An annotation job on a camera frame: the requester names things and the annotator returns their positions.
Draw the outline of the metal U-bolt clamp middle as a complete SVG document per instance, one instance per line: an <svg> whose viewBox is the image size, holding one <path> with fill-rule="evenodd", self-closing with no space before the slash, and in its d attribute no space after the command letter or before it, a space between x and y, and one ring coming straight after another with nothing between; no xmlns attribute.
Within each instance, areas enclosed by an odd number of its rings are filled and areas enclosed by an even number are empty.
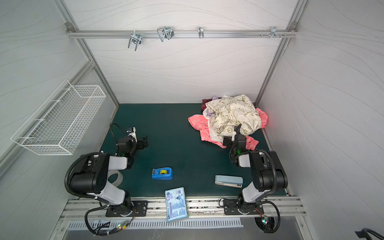
<svg viewBox="0 0 384 240"><path fill-rule="evenodd" d="M170 40L175 35L173 28L170 26L158 28L157 33L161 42L164 42L165 39Z"/></svg>

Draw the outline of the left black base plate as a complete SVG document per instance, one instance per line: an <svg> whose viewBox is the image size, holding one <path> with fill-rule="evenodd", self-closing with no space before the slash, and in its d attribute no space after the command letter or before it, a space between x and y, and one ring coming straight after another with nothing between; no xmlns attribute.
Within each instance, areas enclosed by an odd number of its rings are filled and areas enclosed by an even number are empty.
<svg viewBox="0 0 384 240"><path fill-rule="evenodd" d="M148 201L131 201L121 205L107 208L106 217L145 217L147 214Z"/></svg>

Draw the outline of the metal bracket clamp right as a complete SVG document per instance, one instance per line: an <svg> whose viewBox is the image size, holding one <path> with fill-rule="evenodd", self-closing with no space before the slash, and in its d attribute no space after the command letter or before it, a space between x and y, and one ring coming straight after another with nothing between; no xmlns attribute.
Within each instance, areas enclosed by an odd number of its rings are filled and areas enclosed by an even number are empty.
<svg viewBox="0 0 384 240"><path fill-rule="evenodd" d="M268 37L270 39L273 39L273 38L285 38L287 35L284 34L284 33L279 34L277 28L276 27L272 27L269 33L267 33L267 34L260 34L260 36L262 38Z"/></svg>

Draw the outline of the light blue stapler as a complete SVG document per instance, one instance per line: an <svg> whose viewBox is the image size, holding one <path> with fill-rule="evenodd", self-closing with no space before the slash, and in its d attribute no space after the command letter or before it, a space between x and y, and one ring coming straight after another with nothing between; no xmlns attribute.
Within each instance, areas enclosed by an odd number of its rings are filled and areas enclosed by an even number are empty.
<svg viewBox="0 0 384 240"><path fill-rule="evenodd" d="M243 187L243 178L235 176L216 175L215 184L219 186L227 186L241 189Z"/></svg>

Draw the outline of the metal u-bolt clamp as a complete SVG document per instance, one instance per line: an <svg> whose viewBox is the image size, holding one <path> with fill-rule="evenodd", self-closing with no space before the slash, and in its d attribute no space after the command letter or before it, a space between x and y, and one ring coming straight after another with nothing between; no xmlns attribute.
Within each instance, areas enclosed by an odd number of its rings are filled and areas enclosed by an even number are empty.
<svg viewBox="0 0 384 240"><path fill-rule="evenodd" d="M134 47L134 50L137 51L138 46L142 43L142 36L134 31L129 38L128 48Z"/></svg>
<svg viewBox="0 0 384 240"><path fill-rule="evenodd" d="M158 28L157 33L161 42L164 42L165 39L170 40L175 35L173 28L170 26Z"/></svg>

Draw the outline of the cream patterned cloth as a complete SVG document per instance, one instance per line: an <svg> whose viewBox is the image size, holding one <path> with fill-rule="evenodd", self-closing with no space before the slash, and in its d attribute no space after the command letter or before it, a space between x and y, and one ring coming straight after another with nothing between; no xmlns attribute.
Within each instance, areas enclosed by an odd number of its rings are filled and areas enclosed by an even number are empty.
<svg viewBox="0 0 384 240"><path fill-rule="evenodd" d="M262 120L253 102L246 95L223 96L215 104L216 114L208 119L211 139L222 142L234 127L242 124L241 134L249 136L262 128Z"/></svg>

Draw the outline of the blue tape dispenser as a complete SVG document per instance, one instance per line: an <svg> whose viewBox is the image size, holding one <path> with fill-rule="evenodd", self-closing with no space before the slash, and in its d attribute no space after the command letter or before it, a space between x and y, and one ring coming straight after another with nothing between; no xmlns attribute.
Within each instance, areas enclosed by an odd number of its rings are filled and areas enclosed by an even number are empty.
<svg viewBox="0 0 384 240"><path fill-rule="evenodd" d="M170 181L173 179L174 171L170 167L153 169L151 177L153 180Z"/></svg>

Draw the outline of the pink patterned cloth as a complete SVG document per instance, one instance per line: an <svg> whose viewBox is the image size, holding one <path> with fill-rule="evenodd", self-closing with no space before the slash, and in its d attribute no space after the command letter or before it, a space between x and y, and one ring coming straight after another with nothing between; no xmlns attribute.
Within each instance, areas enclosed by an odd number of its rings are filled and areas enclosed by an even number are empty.
<svg viewBox="0 0 384 240"><path fill-rule="evenodd" d="M256 110L259 113L259 116L261 117L262 128L265 128L267 126L269 116L266 112L262 111L259 108L256 108ZM200 132L202 141L213 143L222 149L226 148L226 146L223 145L223 142L216 142L211 139L208 127L208 119L206 119L203 115L193 115L188 118L188 121L195 130ZM246 149L255 150L259 141L255 140L253 137L246 137L246 139Z"/></svg>

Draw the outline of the maroon cloth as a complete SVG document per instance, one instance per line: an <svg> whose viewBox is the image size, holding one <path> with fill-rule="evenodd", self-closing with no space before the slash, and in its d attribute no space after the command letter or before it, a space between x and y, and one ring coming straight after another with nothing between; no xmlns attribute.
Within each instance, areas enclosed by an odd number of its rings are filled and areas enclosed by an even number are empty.
<svg viewBox="0 0 384 240"><path fill-rule="evenodd" d="M201 111L204 111L207 108L207 103L211 102L213 99L203 99L201 105Z"/></svg>

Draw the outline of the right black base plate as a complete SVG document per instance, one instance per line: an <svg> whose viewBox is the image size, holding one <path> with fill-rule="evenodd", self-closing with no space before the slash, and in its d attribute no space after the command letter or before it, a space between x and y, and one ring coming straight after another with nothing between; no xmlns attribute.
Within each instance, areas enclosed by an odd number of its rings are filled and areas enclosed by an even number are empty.
<svg viewBox="0 0 384 240"><path fill-rule="evenodd" d="M246 203L238 199L225 199L219 200L219 206L224 209L226 216L234 215L264 215L264 210L261 205L255 203Z"/></svg>

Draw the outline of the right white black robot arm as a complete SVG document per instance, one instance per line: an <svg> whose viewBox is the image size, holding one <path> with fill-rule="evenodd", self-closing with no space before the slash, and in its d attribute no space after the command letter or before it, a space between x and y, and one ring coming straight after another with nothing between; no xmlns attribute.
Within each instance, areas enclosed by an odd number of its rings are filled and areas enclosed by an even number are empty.
<svg viewBox="0 0 384 240"><path fill-rule="evenodd" d="M230 147L231 163L251 171L251 183L242 189L236 199L223 199L219 203L225 215L264 215L265 198L288 186L288 177L275 151L248 150L247 137L241 134L241 124L234 127L231 137L224 137L224 146Z"/></svg>

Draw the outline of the blue printed packet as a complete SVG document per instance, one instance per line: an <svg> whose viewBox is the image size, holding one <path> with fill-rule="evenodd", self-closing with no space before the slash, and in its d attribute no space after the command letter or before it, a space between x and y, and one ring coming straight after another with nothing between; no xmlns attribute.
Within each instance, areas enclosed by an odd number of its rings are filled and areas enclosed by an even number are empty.
<svg viewBox="0 0 384 240"><path fill-rule="evenodd" d="M184 187L165 191L167 222L188 217L187 201Z"/></svg>

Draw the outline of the lavender cloth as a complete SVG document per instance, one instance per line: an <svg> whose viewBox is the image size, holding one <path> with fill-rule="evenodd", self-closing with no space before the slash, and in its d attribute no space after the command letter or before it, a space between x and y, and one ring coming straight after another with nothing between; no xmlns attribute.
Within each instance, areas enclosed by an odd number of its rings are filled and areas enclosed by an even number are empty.
<svg viewBox="0 0 384 240"><path fill-rule="evenodd" d="M206 119L209 119L211 116L216 114L215 104L218 102L219 99L220 98L214 96L213 100L211 102L207 103L207 108L203 111L203 116Z"/></svg>

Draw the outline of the green table mat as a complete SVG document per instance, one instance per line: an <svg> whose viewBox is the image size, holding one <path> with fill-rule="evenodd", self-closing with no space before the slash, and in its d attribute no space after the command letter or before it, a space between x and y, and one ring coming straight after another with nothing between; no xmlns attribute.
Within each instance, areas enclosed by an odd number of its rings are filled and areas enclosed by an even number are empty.
<svg viewBox="0 0 384 240"><path fill-rule="evenodd" d="M135 127L138 138L148 137L149 146L135 155L133 166L122 172L120 188L132 197L163 197L166 190L184 187L188 197L237 196L241 190L215 184L216 175L242 177L251 183L251 171L231 163L229 150L201 140L188 118L201 113L200 104L122 104L114 123L124 130ZM111 133L101 147L117 150ZM153 180L152 170L170 167L170 181Z"/></svg>

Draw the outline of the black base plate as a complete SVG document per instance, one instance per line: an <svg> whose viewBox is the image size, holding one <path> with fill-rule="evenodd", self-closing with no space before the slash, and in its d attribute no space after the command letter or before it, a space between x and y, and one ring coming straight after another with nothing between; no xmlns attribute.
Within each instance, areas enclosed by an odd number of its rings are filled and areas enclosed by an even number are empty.
<svg viewBox="0 0 384 240"><path fill-rule="evenodd" d="M255 203L246 203L238 199L225 199L219 200L219 206L224 209L226 216L234 215L264 215L264 210L261 205Z"/></svg>
<svg viewBox="0 0 384 240"><path fill-rule="evenodd" d="M148 201L131 201L121 205L107 208L106 217L145 217L147 214Z"/></svg>

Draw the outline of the clear tape roll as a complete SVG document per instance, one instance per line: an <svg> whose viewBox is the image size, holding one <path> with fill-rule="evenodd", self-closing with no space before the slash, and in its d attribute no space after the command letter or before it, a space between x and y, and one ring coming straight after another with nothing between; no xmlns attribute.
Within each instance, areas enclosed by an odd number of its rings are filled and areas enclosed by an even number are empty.
<svg viewBox="0 0 384 240"><path fill-rule="evenodd" d="M118 170L108 172L107 180L115 187L118 187L123 182L123 179L122 173Z"/></svg>

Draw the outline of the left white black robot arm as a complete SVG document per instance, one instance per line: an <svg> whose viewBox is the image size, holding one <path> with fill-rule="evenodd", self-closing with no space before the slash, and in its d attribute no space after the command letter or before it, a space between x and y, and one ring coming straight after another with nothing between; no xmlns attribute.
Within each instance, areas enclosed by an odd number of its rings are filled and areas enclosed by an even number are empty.
<svg viewBox="0 0 384 240"><path fill-rule="evenodd" d="M133 201L128 191L109 182L108 174L130 169L137 151L149 146L148 137L139 139L136 128L124 130L116 123L110 124L110 132L117 148L116 153L81 155L65 175L65 188L78 198L97 200L100 203L97 210L104 210L106 217L144 217L148 201Z"/></svg>

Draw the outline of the metal U-bolt clamp left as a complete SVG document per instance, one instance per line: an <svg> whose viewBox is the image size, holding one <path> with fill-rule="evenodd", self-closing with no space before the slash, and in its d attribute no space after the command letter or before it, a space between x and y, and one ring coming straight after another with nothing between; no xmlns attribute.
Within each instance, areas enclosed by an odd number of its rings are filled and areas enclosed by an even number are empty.
<svg viewBox="0 0 384 240"><path fill-rule="evenodd" d="M128 48L134 47L134 50L137 51L138 46L142 43L142 36L134 31L129 38Z"/></svg>

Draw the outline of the aluminium cross rail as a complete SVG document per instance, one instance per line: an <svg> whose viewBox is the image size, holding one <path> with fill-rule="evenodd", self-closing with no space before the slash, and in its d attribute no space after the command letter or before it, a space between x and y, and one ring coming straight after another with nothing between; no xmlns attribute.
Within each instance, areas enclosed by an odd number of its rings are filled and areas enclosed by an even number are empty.
<svg viewBox="0 0 384 240"><path fill-rule="evenodd" d="M71 39L129 39L134 31L74 31L68 32ZM142 39L159 39L156 30L136 31ZM246 39L262 38L260 34L267 34L270 30L206 30L203 39ZM198 30L174 30L174 39L199 39ZM285 38L295 38L297 31L278 30L279 34L286 34Z"/></svg>

